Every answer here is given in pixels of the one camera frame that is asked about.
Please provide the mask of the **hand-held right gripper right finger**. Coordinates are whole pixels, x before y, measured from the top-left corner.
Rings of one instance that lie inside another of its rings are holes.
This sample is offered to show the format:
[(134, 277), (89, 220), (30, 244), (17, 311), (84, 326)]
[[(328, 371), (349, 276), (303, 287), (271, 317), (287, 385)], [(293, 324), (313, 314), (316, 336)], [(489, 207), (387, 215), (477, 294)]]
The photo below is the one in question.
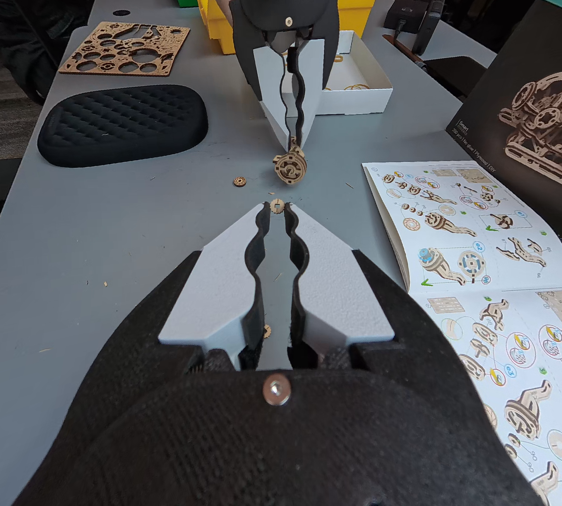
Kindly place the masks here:
[(395, 332), (351, 247), (294, 204), (285, 206), (285, 228), (298, 269), (287, 349), (292, 367), (315, 368), (333, 348), (392, 340)]

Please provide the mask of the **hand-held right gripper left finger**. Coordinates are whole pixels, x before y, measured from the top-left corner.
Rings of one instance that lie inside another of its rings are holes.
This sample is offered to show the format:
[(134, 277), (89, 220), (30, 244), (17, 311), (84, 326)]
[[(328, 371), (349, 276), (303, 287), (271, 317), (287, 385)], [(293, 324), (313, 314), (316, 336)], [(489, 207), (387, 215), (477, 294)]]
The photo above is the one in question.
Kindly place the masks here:
[(269, 205), (258, 204), (197, 253), (160, 343), (222, 349), (236, 369), (257, 368), (264, 311), (256, 270), (265, 257), (269, 225)]

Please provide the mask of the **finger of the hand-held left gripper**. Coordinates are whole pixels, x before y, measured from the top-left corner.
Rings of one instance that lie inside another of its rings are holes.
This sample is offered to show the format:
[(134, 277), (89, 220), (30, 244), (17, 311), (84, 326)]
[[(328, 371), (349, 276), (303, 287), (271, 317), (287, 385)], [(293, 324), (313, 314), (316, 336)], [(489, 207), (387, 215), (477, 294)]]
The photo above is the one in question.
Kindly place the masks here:
[(291, 131), (286, 122), (287, 105), (282, 94), (285, 59), (268, 44), (254, 49), (253, 53), (261, 90), (261, 107), (283, 149), (289, 151)]
[(324, 39), (296, 37), (288, 50), (287, 69), (297, 109), (296, 143), (302, 148), (310, 132), (323, 91)]

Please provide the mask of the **wooden model assembly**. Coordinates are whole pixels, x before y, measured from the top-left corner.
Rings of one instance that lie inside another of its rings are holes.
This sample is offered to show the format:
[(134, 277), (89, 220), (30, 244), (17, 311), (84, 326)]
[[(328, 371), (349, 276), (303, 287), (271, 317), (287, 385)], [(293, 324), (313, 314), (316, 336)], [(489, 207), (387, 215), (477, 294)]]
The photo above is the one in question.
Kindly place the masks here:
[(291, 148), (273, 159), (275, 172), (286, 184), (294, 185), (305, 176), (307, 164), (302, 149), (296, 143), (296, 137), (291, 136)]

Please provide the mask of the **plywood parts sheet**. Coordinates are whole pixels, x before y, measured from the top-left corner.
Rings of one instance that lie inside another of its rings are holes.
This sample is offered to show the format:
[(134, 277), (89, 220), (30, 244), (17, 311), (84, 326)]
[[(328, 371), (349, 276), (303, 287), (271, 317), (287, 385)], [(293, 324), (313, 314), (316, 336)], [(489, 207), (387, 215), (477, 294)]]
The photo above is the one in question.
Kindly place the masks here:
[(61, 74), (168, 76), (189, 28), (105, 21), (61, 65)]

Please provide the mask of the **dark model kit box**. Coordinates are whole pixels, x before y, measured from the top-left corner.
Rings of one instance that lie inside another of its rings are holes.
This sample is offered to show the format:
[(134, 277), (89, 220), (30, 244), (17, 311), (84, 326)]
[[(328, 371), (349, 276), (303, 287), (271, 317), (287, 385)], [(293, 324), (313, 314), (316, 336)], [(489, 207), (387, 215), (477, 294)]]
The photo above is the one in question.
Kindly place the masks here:
[(535, 0), (447, 132), (561, 235), (561, 0)]

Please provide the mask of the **tan rubber bands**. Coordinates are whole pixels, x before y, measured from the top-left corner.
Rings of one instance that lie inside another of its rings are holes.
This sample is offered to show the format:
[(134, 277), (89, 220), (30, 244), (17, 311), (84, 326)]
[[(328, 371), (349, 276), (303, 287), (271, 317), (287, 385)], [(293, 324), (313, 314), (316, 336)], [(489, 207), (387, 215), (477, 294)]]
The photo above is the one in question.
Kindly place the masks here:
[(350, 54), (338, 54), (330, 76), (334, 90), (369, 90), (366, 78), (355, 64)]

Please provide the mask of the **white cardboard box tray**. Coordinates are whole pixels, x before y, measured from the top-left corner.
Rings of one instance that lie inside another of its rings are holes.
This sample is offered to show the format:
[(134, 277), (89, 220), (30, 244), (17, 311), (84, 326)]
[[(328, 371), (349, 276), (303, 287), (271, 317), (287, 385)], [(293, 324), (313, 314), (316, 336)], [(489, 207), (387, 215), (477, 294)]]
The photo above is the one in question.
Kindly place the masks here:
[(393, 91), (392, 84), (362, 39), (353, 31), (341, 30), (336, 54), (351, 55), (370, 89), (334, 90), (330, 74), (316, 114), (362, 115), (383, 112)]

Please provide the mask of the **illustrated instruction booklet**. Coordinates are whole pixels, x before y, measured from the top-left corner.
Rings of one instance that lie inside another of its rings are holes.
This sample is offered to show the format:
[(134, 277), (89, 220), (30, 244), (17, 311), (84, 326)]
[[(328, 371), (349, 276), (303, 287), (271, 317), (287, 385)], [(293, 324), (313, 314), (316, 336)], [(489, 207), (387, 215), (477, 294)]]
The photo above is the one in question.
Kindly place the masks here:
[(561, 242), (470, 161), (364, 163), (407, 291), (449, 339), (505, 452), (561, 505)]

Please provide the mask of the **black power adapter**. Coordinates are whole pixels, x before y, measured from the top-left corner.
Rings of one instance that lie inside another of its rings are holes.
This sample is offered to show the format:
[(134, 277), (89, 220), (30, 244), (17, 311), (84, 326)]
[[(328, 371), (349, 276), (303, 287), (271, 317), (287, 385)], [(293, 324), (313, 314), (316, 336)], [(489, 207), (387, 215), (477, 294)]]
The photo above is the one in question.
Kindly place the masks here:
[(400, 21), (405, 20), (402, 32), (417, 34), (428, 5), (426, 0), (395, 0), (386, 14), (383, 27), (396, 30)]

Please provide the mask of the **black handheld device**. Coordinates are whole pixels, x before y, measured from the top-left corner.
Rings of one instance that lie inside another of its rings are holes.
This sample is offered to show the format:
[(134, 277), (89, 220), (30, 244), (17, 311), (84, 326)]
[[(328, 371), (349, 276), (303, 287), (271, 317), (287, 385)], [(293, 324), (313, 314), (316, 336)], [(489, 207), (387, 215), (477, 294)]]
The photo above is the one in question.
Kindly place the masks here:
[(412, 46), (412, 53), (417, 56), (421, 56), (425, 53), (425, 50), (437, 28), (438, 22), (441, 19), (444, 6), (445, 0), (431, 0)]

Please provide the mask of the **black wrist rest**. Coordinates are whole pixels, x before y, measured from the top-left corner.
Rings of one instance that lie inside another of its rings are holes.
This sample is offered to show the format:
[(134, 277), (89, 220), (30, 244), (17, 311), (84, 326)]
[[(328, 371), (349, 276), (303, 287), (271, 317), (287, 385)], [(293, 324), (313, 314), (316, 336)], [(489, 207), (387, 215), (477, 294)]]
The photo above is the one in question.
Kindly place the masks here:
[(38, 150), (59, 167), (91, 167), (168, 156), (207, 135), (201, 96), (174, 84), (97, 90), (57, 103), (38, 135)]

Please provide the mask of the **brown handled tool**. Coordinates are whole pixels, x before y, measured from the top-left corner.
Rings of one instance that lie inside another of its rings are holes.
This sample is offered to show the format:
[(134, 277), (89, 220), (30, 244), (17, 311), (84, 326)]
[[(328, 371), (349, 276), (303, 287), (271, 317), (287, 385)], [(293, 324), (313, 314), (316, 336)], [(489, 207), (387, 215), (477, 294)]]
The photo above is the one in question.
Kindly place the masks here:
[(383, 38), (386, 39), (390, 44), (392, 44), (397, 50), (399, 50), (404, 56), (409, 60), (413, 61), (416, 66), (421, 68), (424, 72), (428, 73), (428, 67), (425, 62), (416, 54), (412, 53), (404, 44), (396, 39), (394, 35), (383, 34)]

